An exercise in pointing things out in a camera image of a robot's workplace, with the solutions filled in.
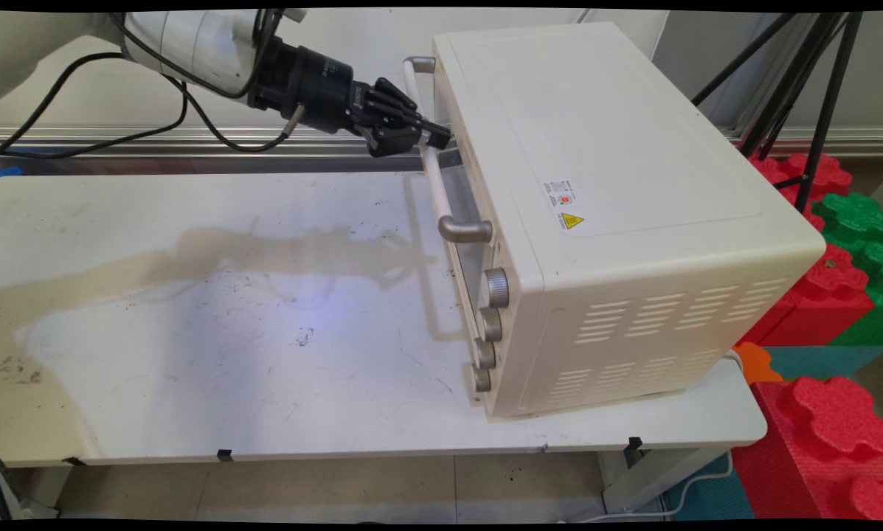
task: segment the white wall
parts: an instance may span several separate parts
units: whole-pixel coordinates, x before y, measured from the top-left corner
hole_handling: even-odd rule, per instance
[[[278,35],[287,44],[302,44],[350,64],[357,80],[373,82],[384,75],[401,87],[401,61],[430,55],[432,35],[569,24],[580,13],[535,7],[334,7],[310,10],[301,24],[282,20]],[[592,10],[585,21],[613,21],[651,57],[666,18],[666,10]],[[29,80],[0,100],[0,125],[20,125],[68,64],[101,51],[115,51],[115,46],[84,37],[44,58]],[[282,122],[273,111],[256,111],[207,91],[194,94],[219,127],[279,127]],[[165,125],[178,116],[179,104],[179,93],[151,70],[123,60],[97,61],[69,78],[36,127]],[[200,124],[190,109],[186,125]]]
[[[842,36],[828,45],[789,115],[789,125],[815,127]],[[865,11],[831,117],[834,128],[883,127],[883,11]]]
[[[777,13],[673,10],[668,14],[654,64],[684,95],[694,97],[775,17]],[[714,125],[724,128],[737,125],[737,118],[749,104],[755,84],[766,74],[772,56],[780,51],[780,37],[784,33],[785,30],[780,31],[700,105]],[[795,47],[799,43],[801,37],[786,41],[786,46]],[[786,127],[814,128],[818,123],[839,43],[840,36],[819,58]],[[865,11],[862,17],[831,127],[883,127],[883,11]]]

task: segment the yellow warning sticker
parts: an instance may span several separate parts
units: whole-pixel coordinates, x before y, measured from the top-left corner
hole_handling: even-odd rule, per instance
[[[575,216],[575,215],[568,215],[568,214],[565,214],[565,212],[563,212],[562,221],[566,222],[566,229],[571,229],[573,226],[576,226],[576,225],[582,223],[583,221],[585,221],[585,219],[579,218],[578,216]]]

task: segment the oven knob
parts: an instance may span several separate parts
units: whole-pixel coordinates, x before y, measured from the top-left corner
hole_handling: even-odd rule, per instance
[[[474,365],[478,369],[493,369],[497,365],[497,357],[494,355],[492,343],[474,339],[474,347],[477,349],[477,359],[474,360]]]
[[[502,339],[501,323],[497,308],[489,306],[477,310],[477,321],[481,329],[481,339],[485,341],[499,341]]]
[[[471,371],[474,374],[474,391],[478,393],[486,393],[491,390],[491,371],[487,369],[477,369],[477,367],[471,366],[473,369]]]
[[[484,277],[488,280],[489,306],[491,308],[506,308],[510,303],[506,272],[503,271],[503,268],[488,269],[484,271]]]

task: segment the black tripod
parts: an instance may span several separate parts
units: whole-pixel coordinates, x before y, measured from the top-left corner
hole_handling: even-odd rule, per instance
[[[763,44],[767,43],[778,30],[792,20],[794,14],[783,13],[779,18],[772,22],[751,44],[746,46],[745,50],[734,58],[714,77],[691,100],[694,105],[700,105],[705,98],[719,87],[722,82],[727,80],[731,74],[738,69],[739,65],[745,63]],[[815,127],[815,135],[811,139],[811,147],[808,149],[808,162],[806,162],[805,172],[795,178],[786,179],[786,181],[775,184],[776,188],[785,188],[793,184],[799,185],[798,197],[795,199],[795,208],[799,212],[805,212],[806,204],[808,204],[808,195],[811,192],[812,182],[815,180],[815,171],[818,169],[818,161],[822,157],[822,147],[825,144],[825,138],[828,135],[828,128],[831,125],[831,115],[835,111],[835,103],[838,101],[838,93],[842,87],[842,81],[845,79],[845,70],[848,66],[848,60],[851,57],[853,42],[857,36],[857,27],[860,26],[860,17],[862,11],[852,11],[852,13],[819,13],[818,18],[812,24],[808,35],[799,46],[795,57],[789,63],[781,80],[772,91],[769,101],[766,103],[762,111],[759,112],[757,119],[750,128],[746,138],[739,145],[739,152],[746,158],[750,158],[759,148],[759,160],[765,160],[772,150],[775,139],[778,138],[779,132],[782,131],[789,112],[798,100],[802,88],[808,82],[808,77],[818,58],[825,53],[825,48],[838,35],[842,28],[845,28],[845,36],[842,37],[842,43],[838,48],[838,56],[835,58],[834,67],[831,70],[831,77],[828,80],[828,88],[825,90],[825,100],[822,101],[822,110],[818,116],[818,124]]]

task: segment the floor tile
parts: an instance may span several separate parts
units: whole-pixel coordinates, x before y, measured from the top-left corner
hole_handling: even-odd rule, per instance
[[[61,518],[193,520],[205,478],[218,464],[77,467],[61,492]]]
[[[222,463],[198,520],[453,524],[454,458]]]
[[[455,458],[458,524],[546,524],[603,513],[594,453]]]

